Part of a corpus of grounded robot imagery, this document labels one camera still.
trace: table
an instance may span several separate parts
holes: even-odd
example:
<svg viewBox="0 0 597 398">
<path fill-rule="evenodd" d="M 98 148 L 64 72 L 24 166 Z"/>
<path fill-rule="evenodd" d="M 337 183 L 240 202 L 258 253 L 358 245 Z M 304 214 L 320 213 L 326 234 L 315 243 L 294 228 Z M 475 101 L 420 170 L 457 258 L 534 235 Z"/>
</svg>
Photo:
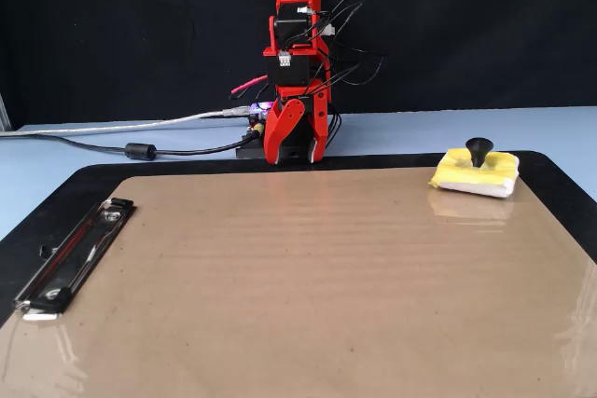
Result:
<svg viewBox="0 0 597 398">
<path fill-rule="evenodd" d="M 329 156 L 416 154 L 444 152 L 482 136 L 496 150 L 533 150 L 551 158 L 589 195 L 597 199 L 591 158 L 597 143 L 597 107 L 563 107 L 396 114 L 344 115 Z M 95 124 L 72 124 L 87 127 Z M 176 129 L 80 135 L 90 144 L 151 143 L 160 149 L 207 148 L 240 140 L 245 119 L 201 120 Z M 65 125 L 26 126 L 24 129 L 64 128 Z M 234 152 L 191 159 L 234 158 Z M 35 140 L 0 142 L 0 185 L 5 206 L 0 210 L 0 239 L 42 200 L 80 168 L 94 164 L 137 163 L 122 155 L 96 153 L 64 144 Z"/>
</svg>

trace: yellow sponge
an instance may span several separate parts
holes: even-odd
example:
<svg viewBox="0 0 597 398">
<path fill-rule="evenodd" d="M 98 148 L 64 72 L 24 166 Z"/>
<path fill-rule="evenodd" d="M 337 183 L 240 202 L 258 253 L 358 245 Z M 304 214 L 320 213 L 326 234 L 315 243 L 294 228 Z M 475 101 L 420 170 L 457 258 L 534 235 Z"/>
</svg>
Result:
<svg viewBox="0 0 597 398">
<path fill-rule="evenodd" d="M 488 153 L 480 168 L 473 167 L 466 148 L 450 149 L 437 165 L 430 185 L 507 198 L 519 177 L 519 159 L 509 153 Z"/>
</svg>

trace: metal clip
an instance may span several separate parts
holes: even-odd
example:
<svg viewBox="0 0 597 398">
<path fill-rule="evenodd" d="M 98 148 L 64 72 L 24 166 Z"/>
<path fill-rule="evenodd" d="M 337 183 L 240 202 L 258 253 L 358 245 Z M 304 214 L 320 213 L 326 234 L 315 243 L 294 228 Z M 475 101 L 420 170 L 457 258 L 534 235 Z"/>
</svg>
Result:
<svg viewBox="0 0 597 398">
<path fill-rule="evenodd" d="M 94 206 L 12 301 L 28 321 L 57 319 L 125 225 L 135 207 L 112 198 Z"/>
</svg>

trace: white cable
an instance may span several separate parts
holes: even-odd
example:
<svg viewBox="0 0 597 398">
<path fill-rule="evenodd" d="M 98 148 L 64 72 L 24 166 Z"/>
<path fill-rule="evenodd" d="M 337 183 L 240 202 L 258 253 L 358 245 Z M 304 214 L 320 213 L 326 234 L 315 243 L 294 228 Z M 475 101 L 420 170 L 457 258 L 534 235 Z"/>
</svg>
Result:
<svg viewBox="0 0 597 398">
<path fill-rule="evenodd" d="M 17 137 L 21 135 L 36 135 L 36 134 L 83 134 L 87 132 L 123 132 L 125 130 L 146 130 L 149 128 L 156 128 L 158 126 L 174 125 L 177 123 L 184 123 L 186 121 L 199 120 L 201 118 L 212 117 L 243 117 L 249 114 L 249 106 L 240 106 L 233 109 L 224 109 L 215 112 L 204 112 L 202 114 L 195 114 L 194 116 L 173 118 L 172 120 L 154 121 L 153 123 L 142 123 L 140 125 L 121 125 L 121 126 L 102 126 L 99 128 L 72 128 L 71 130 L 10 130 L 0 132 L 0 137 Z"/>
</svg>

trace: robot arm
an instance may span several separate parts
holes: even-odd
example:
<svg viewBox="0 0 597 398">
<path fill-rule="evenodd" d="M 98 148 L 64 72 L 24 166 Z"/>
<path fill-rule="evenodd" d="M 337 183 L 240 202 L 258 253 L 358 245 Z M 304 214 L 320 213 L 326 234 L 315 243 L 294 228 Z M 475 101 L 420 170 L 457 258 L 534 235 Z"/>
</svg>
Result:
<svg viewBox="0 0 597 398">
<path fill-rule="evenodd" d="M 263 56 L 275 102 L 266 122 L 264 151 L 272 164 L 279 161 L 285 142 L 293 140 L 308 147 L 311 163 L 324 156 L 331 94 L 328 49 L 323 30 L 317 29 L 320 9 L 321 0 L 277 0 L 277 15 L 270 17 L 270 46 Z"/>
</svg>

